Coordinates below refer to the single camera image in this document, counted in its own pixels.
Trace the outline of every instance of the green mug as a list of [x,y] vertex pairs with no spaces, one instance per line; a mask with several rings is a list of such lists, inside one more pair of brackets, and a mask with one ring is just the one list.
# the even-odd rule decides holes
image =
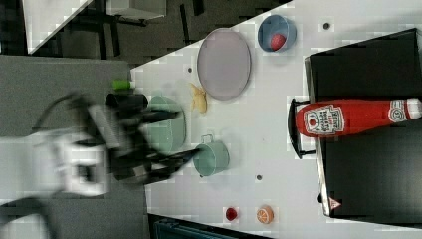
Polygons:
[[[205,143],[205,137],[209,136],[211,141]],[[201,137],[202,143],[196,146],[201,149],[193,157],[193,164],[201,176],[211,176],[219,173],[229,165],[229,151],[222,141],[214,141],[211,134]]]

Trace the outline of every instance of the red ketchup bottle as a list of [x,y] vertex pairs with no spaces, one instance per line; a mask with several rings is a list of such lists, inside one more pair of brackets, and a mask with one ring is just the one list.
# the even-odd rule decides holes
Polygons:
[[333,137],[360,133],[422,116],[415,98],[395,101],[334,100],[309,104],[296,115],[299,133],[309,137]]

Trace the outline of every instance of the small red fruit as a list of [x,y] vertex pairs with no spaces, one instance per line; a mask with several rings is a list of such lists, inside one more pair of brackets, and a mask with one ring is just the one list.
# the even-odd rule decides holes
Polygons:
[[237,218],[237,211],[233,207],[230,207],[226,211],[226,218],[229,221],[233,221],[234,219]]
[[271,39],[271,49],[273,49],[273,51],[278,51],[279,49],[283,47],[283,45],[285,45],[285,43],[286,43],[285,36],[283,36],[280,33],[274,34],[273,38]]

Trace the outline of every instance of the white table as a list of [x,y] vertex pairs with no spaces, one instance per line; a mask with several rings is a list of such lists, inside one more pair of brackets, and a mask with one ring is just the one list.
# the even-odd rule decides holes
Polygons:
[[[261,22],[273,14],[287,16],[298,28],[296,44],[282,54],[265,53],[257,42]],[[327,31],[322,28],[325,22],[331,24]],[[261,14],[233,27],[245,37],[252,55],[248,88],[233,102],[208,97],[205,116],[190,112],[187,85],[199,85],[195,63],[202,42],[133,69],[132,78],[144,94],[150,97],[162,90],[182,104],[185,148],[195,147],[201,135],[212,132],[231,155],[229,169],[220,174],[200,178],[191,162],[173,178],[148,185],[148,213],[271,238],[420,238],[420,232],[411,232],[414,229],[323,216],[317,202],[316,157],[296,157],[287,127],[291,98],[308,95],[305,57],[413,27],[422,29],[420,0],[295,0]],[[311,149],[313,142],[308,143]],[[263,204],[275,209],[270,225],[256,219]],[[229,206],[240,210],[239,220],[232,223],[224,214]]]
[[33,54],[93,0],[22,0],[28,54]]

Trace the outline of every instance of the orange ball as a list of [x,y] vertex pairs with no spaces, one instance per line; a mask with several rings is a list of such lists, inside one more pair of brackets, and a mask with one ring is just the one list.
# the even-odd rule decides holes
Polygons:
[[270,224],[274,219],[274,212],[270,206],[263,206],[257,212],[258,221],[264,224]]

